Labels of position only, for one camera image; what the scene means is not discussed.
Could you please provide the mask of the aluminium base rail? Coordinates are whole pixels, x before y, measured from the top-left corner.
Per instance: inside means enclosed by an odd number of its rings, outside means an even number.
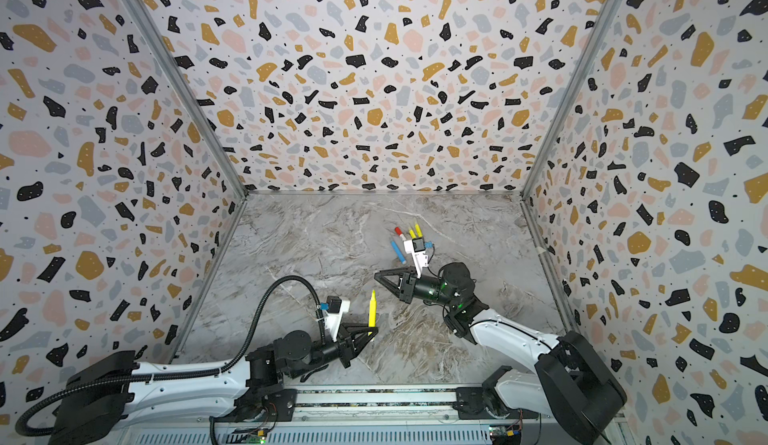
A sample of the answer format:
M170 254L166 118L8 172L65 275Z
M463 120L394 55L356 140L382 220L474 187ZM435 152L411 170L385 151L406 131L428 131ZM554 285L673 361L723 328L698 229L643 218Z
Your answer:
M572 444L547 415L462 420L455 390L481 385L299 386L290 422L210 424L206 417L166 419L111 433L109 444Z

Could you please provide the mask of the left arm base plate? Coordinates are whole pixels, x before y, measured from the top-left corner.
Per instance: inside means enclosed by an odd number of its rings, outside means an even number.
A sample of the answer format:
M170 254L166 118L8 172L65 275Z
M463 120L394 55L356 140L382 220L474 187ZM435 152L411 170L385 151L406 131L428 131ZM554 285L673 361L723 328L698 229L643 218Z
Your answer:
M271 393L247 391L234 402L234 409L216 418L217 422L238 423L256 419L268 423L293 419L298 391L283 389Z

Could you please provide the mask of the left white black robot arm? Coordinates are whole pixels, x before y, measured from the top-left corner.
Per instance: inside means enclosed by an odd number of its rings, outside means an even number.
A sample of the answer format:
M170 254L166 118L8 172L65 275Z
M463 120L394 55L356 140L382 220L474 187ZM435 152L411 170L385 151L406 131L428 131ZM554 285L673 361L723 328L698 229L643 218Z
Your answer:
M245 422L265 412L287 421L293 392L286 379L309 376L334 362L349 367L377 335L375 327L342 324L329 343L293 331L239 359L224 363L158 365L117 352L72 376L50 441L90 444L113 429L147 421L213 417Z

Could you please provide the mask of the blue pen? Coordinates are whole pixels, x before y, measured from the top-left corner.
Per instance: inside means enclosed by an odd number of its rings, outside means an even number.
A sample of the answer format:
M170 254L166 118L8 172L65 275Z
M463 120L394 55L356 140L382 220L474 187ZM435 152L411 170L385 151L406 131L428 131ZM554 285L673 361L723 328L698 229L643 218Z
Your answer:
M397 256L398 261L401 264L405 265L407 263L407 260L405 258L405 255L401 251L399 245L394 240L391 240L390 244L391 244L391 246L392 246L392 248L393 248L393 250L394 250L394 252L395 252L395 254Z

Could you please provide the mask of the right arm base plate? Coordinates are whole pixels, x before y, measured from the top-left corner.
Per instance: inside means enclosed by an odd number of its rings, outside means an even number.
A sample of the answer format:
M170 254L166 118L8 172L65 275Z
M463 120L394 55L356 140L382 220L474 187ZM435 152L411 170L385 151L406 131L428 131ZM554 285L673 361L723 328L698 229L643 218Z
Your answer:
M459 387L455 390L453 409L462 420L517 419L520 410L506 406L498 394L482 387Z

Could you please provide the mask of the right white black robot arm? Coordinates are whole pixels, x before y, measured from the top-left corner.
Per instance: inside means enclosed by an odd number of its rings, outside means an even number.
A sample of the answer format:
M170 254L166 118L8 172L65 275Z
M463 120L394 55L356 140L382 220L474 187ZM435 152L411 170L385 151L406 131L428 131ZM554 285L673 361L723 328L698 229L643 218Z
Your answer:
M462 419L503 420L528 410L553 417L576 442L592 444L627 402L626 392L583 335L569 331L557 336L503 317L476 296L475 281L462 262L443 266L437 276L419 276L415 268L404 267L379 271L374 278L403 303L439 306L453 335L523 368L517 373L503 365L481 386L457 389L454 408Z

